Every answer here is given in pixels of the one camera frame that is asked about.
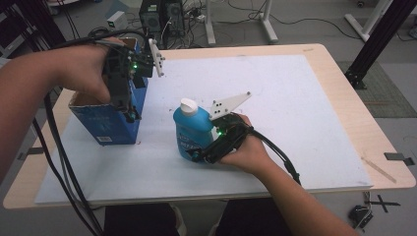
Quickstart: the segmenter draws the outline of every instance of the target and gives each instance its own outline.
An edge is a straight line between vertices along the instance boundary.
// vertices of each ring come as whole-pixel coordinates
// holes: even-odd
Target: white mat
[[[260,196],[252,175],[221,164],[197,164],[177,150],[174,110],[189,97],[206,110],[214,99],[250,91],[236,112],[289,156],[310,191],[371,187],[371,181],[336,114],[302,55],[171,60],[163,78],[149,79],[137,144],[102,147],[74,116],[64,147],[89,201],[163,201]],[[272,151],[275,162],[283,166]],[[35,200],[67,202],[50,170]]]

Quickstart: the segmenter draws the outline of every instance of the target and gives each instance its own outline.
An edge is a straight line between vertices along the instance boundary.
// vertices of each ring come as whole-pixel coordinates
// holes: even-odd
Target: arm
[[[250,124],[247,117],[242,118]],[[258,138],[248,136],[236,152],[220,162],[257,177],[267,187],[294,235],[357,235],[276,165]]]
[[[54,87],[110,100],[101,71],[107,49],[83,45],[18,57],[0,69],[0,183],[44,96]]]

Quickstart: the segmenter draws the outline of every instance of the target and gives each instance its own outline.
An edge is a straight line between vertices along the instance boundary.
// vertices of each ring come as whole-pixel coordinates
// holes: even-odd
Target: floor
[[[138,17],[142,1],[110,1],[94,3],[91,0],[68,5],[68,11],[77,26],[81,36],[93,28],[106,26],[106,19],[115,11],[126,11]],[[188,1],[186,6],[200,6],[199,1]],[[251,1],[231,1],[240,8],[251,8]],[[255,9],[260,8],[263,1],[254,0]],[[280,0],[274,1],[271,14],[284,22],[294,22],[300,19],[322,19],[338,25],[345,33],[357,37],[352,27],[344,20],[345,14],[352,14],[360,23],[364,23],[375,7],[376,1],[365,1],[364,8],[358,8],[353,0]],[[247,19],[248,11],[232,9],[227,1],[211,0],[212,20],[217,47],[266,45],[268,40],[263,28],[256,21],[240,24],[220,22],[238,22]],[[72,38],[72,32],[65,15],[62,12],[55,16],[55,21],[67,39]],[[335,61],[352,61],[363,46],[363,41],[343,35],[334,26],[316,20],[303,21],[294,25],[284,25],[271,19],[279,42],[278,44],[320,43],[323,44]],[[398,31],[402,38],[409,38],[407,32],[414,24],[410,17]],[[134,22],[131,27],[139,27]],[[207,47],[204,25],[194,27],[195,43]],[[417,109],[417,40],[402,41],[395,36],[378,58],[383,69],[398,86],[410,104]],[[42,109],[38,112],[39,119],[44,119]],[[398,152],[417,161],[417,119],[377,119],[377,122],[395,146]],[[22,144],[21,152],[31,146],[34,140],[32,130]],[[7,179],[0,186],[0,199],[3,199],[14,177],[18,173],[22,160],[16,160]],[[417,167],[409,166],[416,176]],[[372,192],[371,200],[377,201],[381,195],[386,202],[396,202],[400,206],[388,206],[384,212],[381,206],[373,206],[374,217],[365,227],[363,235],[417,235],[417,189],[398,191]],[[362,193],[319,194],[316,198],[329,207],[335,214],[348,221],[347,214],[356,205],[363,205]],[[222,201],[193,201],[179,202],[188,235],[208,235],[212,225],[221,216],[225,206]],[[96,215],[103,219],[103,209]],[[37,209],[6,210],[0,207],[0,235],[89,235],[86,228],[77,219],[70,207],[47,207]]]

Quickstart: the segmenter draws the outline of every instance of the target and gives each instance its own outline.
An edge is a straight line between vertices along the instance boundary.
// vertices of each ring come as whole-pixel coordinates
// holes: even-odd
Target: wooden table
[[[389,161],[385,152],[396,152],[355,90],[347,82],[328,51],[319,44],[205,48],[162,51],[169,59],[213,58],[238,55],[305,55],[374,184],[371,190],[406,189],[415,178],[402,161]],[[71,111],[72,92],[64,90],[54,108],[57,126],[65,128]],[[49,149],[55,144],[47,125],[43,128]],[[39,141],[34,144],[40,147]],[[33,202],[47,170],[43,154],[30,155],[14,181],[3,204],[5,208],[39,207]]]

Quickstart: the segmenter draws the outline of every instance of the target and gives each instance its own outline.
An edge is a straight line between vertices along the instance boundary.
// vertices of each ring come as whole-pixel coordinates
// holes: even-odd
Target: person's right hand
[[[249,118],[240,115],[243,121],[251,126]],[[254,136],[248,135],[242,145],[234,152],[227,154],[220,161],[222,164],[234,165],[245,172],[257,175],[266,168],[276,166],[270,159],[262,141]]]

